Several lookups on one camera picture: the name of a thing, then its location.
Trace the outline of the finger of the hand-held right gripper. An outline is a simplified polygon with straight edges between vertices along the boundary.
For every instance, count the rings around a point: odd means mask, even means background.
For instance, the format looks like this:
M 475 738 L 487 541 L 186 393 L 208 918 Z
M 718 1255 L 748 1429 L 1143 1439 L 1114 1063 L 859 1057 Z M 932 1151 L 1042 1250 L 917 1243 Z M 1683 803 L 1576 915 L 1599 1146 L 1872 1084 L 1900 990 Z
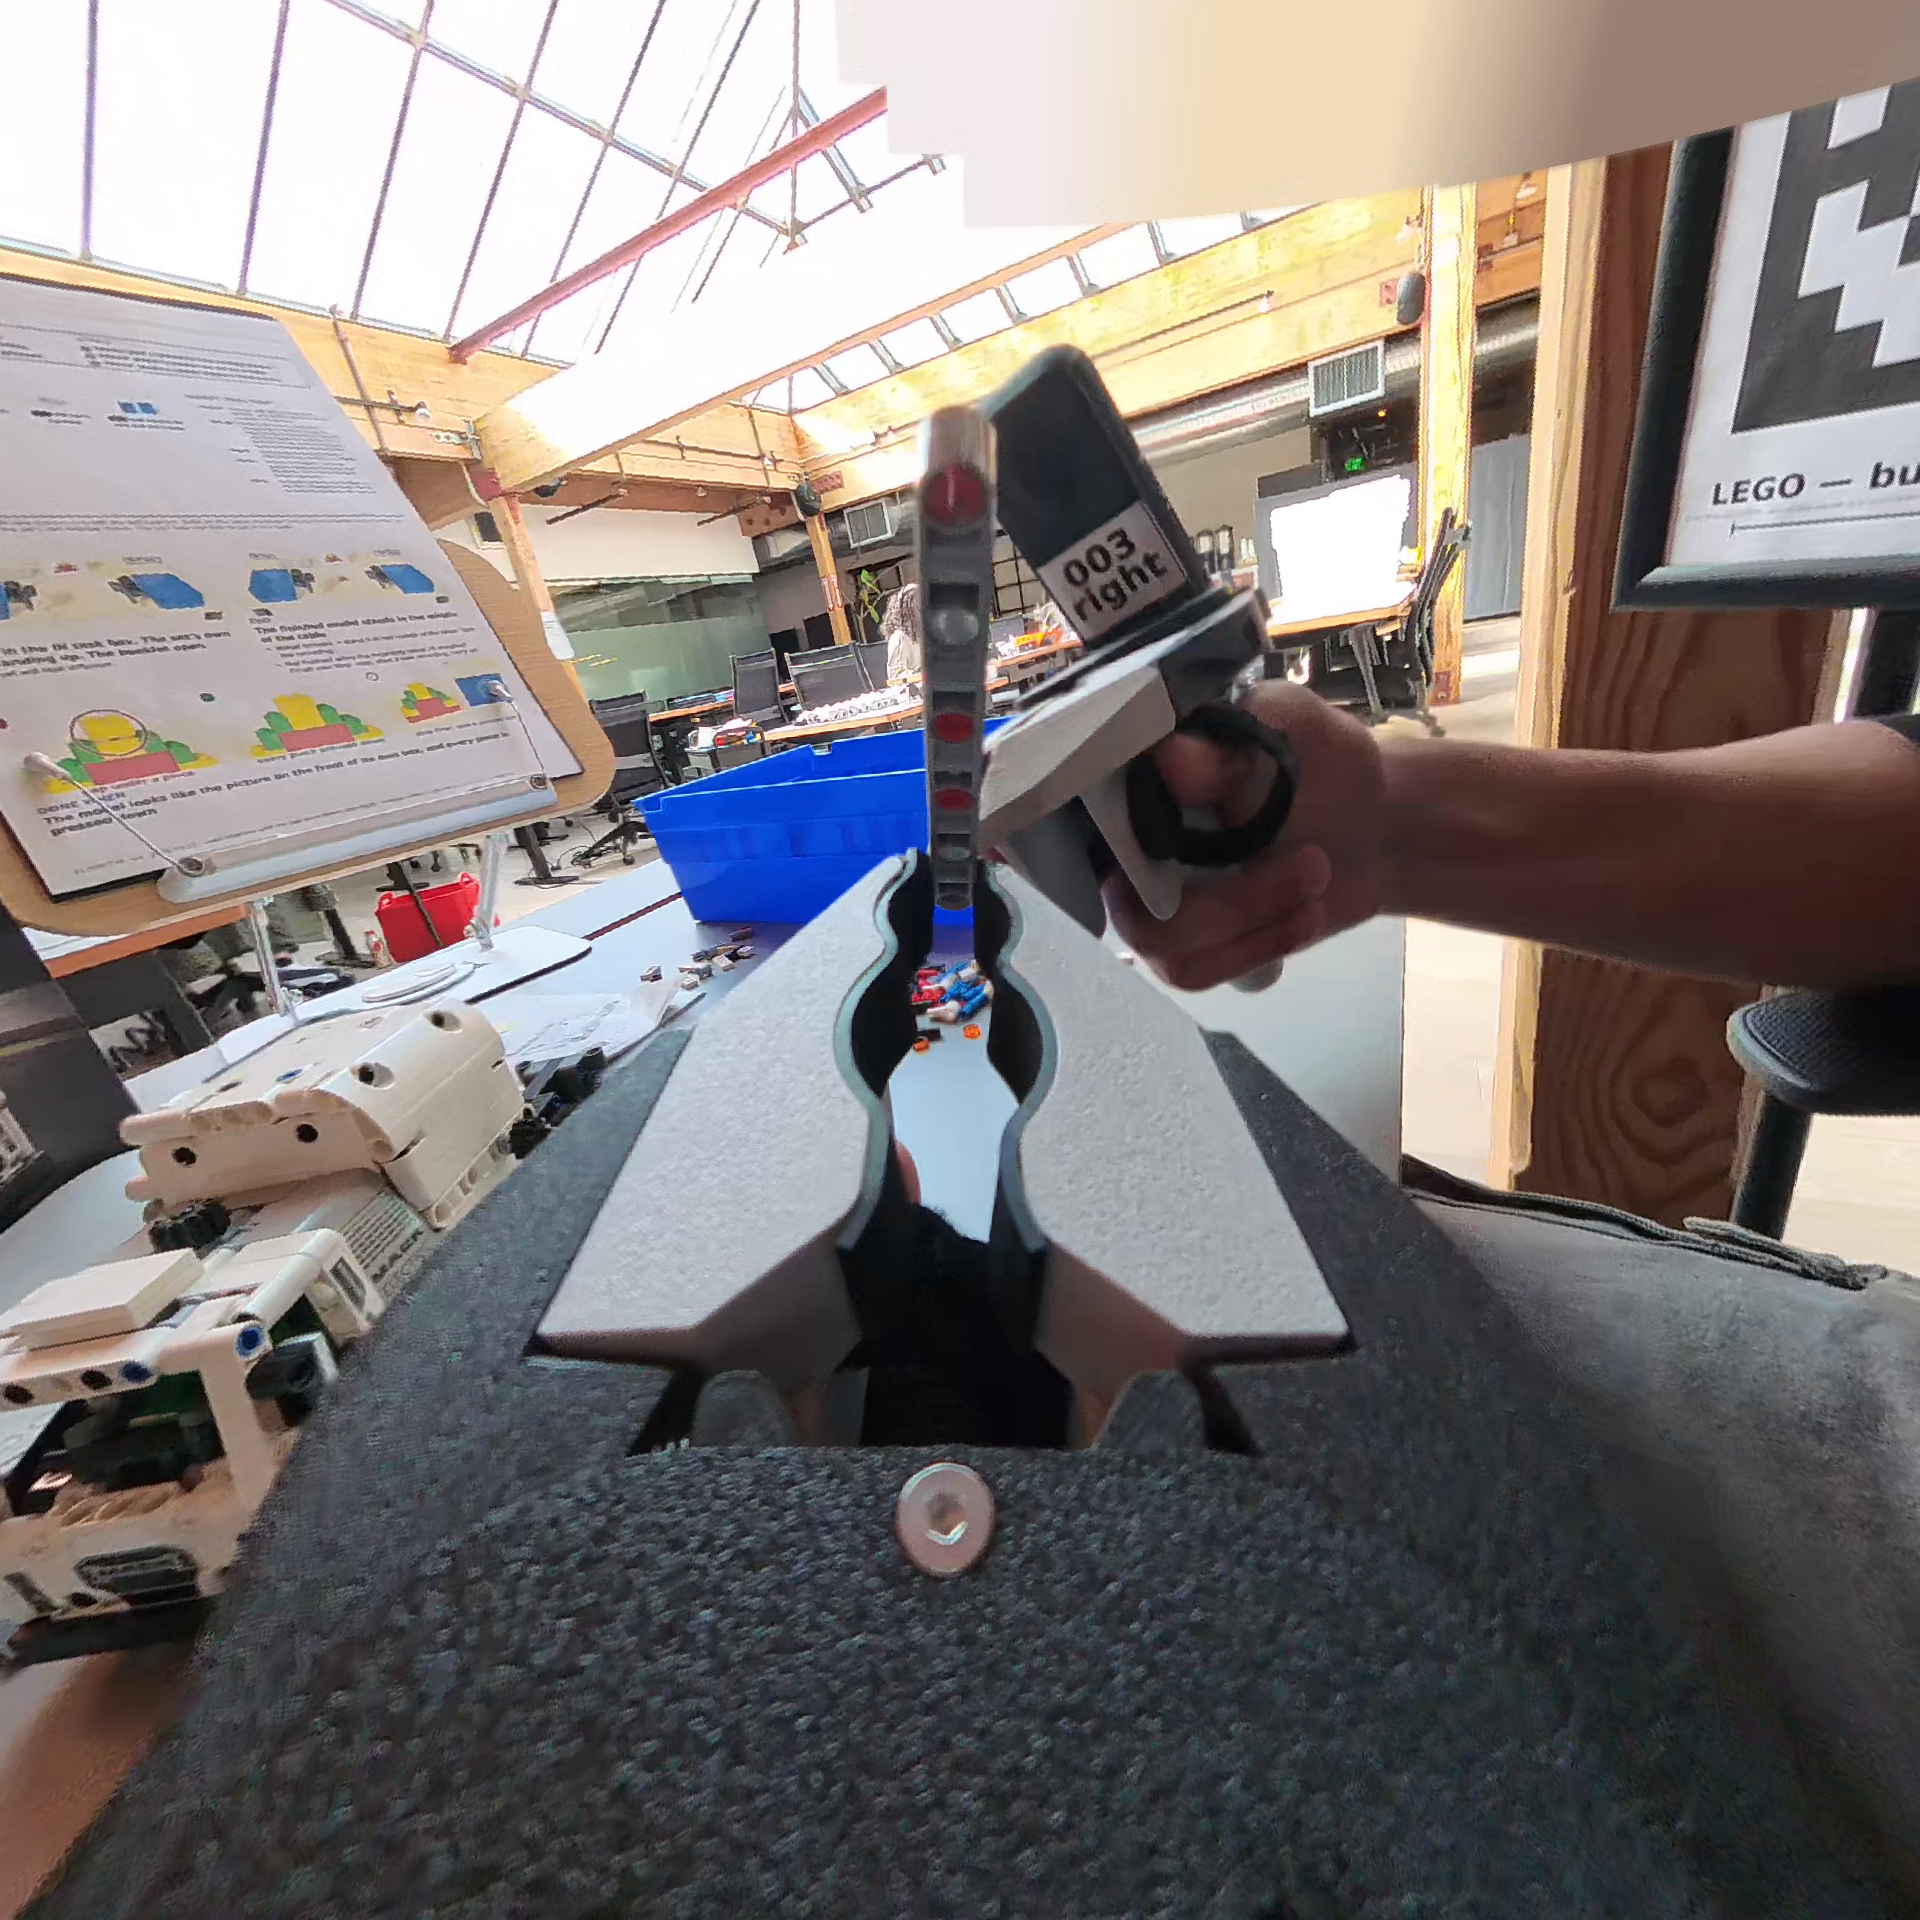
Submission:
M 1067 692 L 1021 710 L 987 746 L 979 844 L 1007 858 L 1020 831 L 1082 803 L 1110 850 L 1138 850 L 1130 770 L 1176 726 L 1176 705 L 1155 655 L 1099 666 Z

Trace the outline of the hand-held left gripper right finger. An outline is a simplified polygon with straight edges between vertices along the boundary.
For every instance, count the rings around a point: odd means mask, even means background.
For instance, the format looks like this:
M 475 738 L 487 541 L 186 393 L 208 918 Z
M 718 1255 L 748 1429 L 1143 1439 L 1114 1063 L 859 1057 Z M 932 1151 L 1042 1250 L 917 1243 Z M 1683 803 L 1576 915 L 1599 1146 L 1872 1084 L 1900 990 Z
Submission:
M 974 932 L 1015 1101 L 995 1305 L 1066 1380 L 1069 1442 L 1140 1377 L 1343 1354 L 1351 1323 L 1195 1021 L 1006 867 L 976 881 Z

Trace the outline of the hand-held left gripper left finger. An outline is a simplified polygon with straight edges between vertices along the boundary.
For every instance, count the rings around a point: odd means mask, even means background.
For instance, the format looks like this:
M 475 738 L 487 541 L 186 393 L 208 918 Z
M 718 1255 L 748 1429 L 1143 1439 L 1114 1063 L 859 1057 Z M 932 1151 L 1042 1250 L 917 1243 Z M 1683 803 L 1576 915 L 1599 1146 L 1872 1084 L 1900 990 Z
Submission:
M 917 1036 L 926 858 L 884 858 L 699 1017 L 534 1333 L 555 1359 L 757 1377 L 853 1445 L 910 1315 L 920 1209 L 888 1084 Z

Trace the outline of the grey lego beam red pins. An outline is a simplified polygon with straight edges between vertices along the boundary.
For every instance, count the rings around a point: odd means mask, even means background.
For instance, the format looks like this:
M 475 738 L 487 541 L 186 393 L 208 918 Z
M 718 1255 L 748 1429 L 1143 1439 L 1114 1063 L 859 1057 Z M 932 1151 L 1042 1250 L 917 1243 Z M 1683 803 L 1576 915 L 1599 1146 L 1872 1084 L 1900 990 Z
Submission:
M 971 908 L 987 726 L 997 438 L 981 407 L 930 414 L 918 436 L 917 562 L 928 868 L 938 909 Z

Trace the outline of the person's right forearm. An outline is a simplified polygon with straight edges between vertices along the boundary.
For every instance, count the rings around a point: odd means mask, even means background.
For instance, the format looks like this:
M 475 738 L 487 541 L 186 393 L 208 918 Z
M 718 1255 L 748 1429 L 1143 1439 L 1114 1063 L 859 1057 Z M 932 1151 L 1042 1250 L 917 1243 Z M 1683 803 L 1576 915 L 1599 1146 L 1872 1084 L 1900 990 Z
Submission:
M 1674 975 L 1916 986 L 1910 715 L 1688 753 L 1402 741 L 1381 821 L 1397 917 Z

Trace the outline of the pile of small lego pieces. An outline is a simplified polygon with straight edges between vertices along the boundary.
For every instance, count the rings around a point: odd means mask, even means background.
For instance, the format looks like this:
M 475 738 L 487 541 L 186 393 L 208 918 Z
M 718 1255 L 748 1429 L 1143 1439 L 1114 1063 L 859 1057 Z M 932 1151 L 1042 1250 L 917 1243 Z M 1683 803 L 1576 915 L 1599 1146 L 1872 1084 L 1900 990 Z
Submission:
M 635 991 L 656 1005 L 691 1003 L 708 991 L 725 962 L 738 969 L 772 969 L 775 996 L 790 1014 L 826 1009 L 837 1034 L 867 1060 L 891 1063 L 901 1050 L 926 1050 L 926 1028 L 960 1025 L 979 1034 L 995 987 L 970 957 L 928 956 L 928 931 L 910 918 L 895 929 L 884 915 L 862 918 L 839 909 L 806 926 L 752 929 L 678 962 L 642 967 Z

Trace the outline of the white green lego truck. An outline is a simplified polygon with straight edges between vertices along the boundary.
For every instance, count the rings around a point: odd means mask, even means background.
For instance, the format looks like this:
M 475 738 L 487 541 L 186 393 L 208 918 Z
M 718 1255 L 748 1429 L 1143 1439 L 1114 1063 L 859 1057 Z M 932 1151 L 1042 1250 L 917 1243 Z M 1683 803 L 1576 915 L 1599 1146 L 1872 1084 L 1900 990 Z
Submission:
M 515 1167 L 522 1077 L 439 998 L 298 1025 L 135 1115 L 140 1229 L 5 1309 L 5 1663 L 190 1642 L 346 1359 Z

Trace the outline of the printed cardboard set box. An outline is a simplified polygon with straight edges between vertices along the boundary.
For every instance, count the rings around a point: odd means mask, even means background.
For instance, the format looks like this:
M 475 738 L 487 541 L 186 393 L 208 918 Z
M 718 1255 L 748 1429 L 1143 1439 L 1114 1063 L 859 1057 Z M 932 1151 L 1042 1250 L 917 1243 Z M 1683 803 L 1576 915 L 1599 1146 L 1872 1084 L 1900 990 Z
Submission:
M 2 1227 L 123 1151 L 135 1103 L 8 911 L 2 915 Z

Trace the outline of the person's right hand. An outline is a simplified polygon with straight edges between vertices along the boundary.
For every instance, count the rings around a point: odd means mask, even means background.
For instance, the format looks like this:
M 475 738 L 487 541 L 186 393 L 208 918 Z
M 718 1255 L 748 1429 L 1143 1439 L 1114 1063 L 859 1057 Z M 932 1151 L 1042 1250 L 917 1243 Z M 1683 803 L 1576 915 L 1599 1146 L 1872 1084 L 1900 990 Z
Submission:
M 1123 874 L 1102 890 L 1119 941 L 1182 991 L 1261 975 L 1371 918 L 1384 898 L 1376 732 L 1284 682 L 1250 689 L 1238 709 L 1292 747 L 1294 803 L 1282 835 L 1234 868 L 1188 881 L 1171 918 L 1156 918 Z

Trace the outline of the paper instruction booklet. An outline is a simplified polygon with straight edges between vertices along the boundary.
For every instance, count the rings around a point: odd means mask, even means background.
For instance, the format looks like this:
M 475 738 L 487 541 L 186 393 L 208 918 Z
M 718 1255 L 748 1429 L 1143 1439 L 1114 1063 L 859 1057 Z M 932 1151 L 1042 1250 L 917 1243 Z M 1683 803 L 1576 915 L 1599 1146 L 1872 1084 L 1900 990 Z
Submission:
M 701 998 L 703 991 L 664 975 L 627 991 L 507 991 L 478 1010 L 501 1036 L 510 1063 L 531 1069 L 592 1050 L 615 1060 Z

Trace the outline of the white board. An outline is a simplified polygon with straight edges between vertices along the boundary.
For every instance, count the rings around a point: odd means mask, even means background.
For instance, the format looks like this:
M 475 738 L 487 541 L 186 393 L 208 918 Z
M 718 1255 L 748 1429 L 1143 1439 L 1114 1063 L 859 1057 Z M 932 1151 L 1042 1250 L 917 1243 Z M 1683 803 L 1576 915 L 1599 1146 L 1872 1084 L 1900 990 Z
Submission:
M 1420 473 L 1392 465 L 1255 502 L 1255 561 L 1271 622 L 1290 633 L 1399 611 L 1420 565 Z

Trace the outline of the blue plastic bin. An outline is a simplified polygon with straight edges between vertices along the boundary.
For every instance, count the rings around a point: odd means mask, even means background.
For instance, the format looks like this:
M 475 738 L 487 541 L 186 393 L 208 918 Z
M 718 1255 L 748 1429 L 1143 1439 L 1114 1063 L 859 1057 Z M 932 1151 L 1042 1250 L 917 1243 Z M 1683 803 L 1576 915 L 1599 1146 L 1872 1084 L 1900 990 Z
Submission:
M 963 823 L 932 799 L 918 729 L 790 747 L 664 786 L 639 819 L 699 924 L 798 926 L 884 858 L 928 849 Z

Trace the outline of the red bucket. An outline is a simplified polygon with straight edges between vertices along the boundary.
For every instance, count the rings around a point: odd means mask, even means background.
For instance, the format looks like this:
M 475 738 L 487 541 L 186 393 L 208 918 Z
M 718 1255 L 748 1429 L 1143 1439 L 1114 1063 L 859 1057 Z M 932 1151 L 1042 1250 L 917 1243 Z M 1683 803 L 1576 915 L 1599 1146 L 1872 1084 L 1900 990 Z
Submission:
M 470 934 L 479 917 L 483 883 L 460 874 L 434 885 L 405 883 L 374 898 L 376 940 L 392 965 L 440 953 Z

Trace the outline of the black office chair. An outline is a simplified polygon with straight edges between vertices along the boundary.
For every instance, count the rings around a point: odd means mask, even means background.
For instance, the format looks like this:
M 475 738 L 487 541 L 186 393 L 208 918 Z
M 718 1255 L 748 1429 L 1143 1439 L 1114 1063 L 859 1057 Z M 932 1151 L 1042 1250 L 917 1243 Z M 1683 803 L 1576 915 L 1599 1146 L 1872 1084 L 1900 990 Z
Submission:
M 639 805 L 667 786 L 656 754 L 652 710 L 642 692 L 592 701 L 592 715 L 608 735 L 615 767 L 608 791 L 597 803 L 597 812 L 608 819 L 608 830 L 572 860 L 578 870 L 610 852 L 616 852 L 622 865 L 631 867 L 635 849 L 654 839 Z

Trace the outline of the person's grey trousers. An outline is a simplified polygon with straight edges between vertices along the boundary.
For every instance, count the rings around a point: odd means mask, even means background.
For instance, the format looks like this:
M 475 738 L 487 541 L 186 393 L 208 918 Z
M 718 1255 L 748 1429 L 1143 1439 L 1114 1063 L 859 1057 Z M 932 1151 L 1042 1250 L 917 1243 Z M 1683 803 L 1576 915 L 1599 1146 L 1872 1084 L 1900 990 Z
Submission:
M 1780 1701 L 1832 1836 L 1916 1916 L 1916 1275 L 1413 1156 L 1399 1172 Z

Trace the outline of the black stool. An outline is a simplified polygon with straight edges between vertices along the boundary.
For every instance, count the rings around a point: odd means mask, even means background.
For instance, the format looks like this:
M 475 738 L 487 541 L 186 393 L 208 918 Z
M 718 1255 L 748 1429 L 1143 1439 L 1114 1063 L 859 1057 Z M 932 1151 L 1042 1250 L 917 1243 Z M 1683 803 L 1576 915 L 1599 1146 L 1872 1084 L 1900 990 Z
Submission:
M 1757 1093 L 1735 1177 L 1740 1229 L 1786 1235 L 1813 1118 L 1917 1115 L 1916 987 L 1776 991 L 1735 1010 L 1725 1042 Z

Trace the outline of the black framed tag poster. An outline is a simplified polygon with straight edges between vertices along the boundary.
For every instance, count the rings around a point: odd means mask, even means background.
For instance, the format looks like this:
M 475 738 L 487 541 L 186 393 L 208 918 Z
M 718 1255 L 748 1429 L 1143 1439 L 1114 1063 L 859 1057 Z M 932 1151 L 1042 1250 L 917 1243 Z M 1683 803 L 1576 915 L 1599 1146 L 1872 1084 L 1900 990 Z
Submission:
M 1677 139 L 1618 609 L 1916 609 L 1917 79 Z

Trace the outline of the document stand with instruction sheet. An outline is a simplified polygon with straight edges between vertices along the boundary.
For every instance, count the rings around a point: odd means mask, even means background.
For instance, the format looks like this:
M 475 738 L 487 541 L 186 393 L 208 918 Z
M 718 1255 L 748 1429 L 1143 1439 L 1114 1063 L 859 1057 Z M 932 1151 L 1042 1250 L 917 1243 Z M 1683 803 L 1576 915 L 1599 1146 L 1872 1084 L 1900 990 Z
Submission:
M 548 618 L 272 318 L 5 276 L 2 562 L 26 929 L 186 929 L 612 783 Z

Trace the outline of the wooden post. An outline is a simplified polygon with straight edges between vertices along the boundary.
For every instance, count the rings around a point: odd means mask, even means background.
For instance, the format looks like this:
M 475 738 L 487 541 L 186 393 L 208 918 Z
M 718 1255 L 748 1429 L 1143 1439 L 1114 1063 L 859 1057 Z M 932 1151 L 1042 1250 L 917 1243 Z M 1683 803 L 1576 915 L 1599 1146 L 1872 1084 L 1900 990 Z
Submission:
M 1671 147 L 1547 173 L 1516 734 L 1692 749 L 1832 714 L 1821 613 L 1618 613 L 1618 530 Z M 1751 1094 L 1724 1042 L 1757 987 L 1509 940 L 1490 1181 L 1664 1225 L 1724 1218 Z

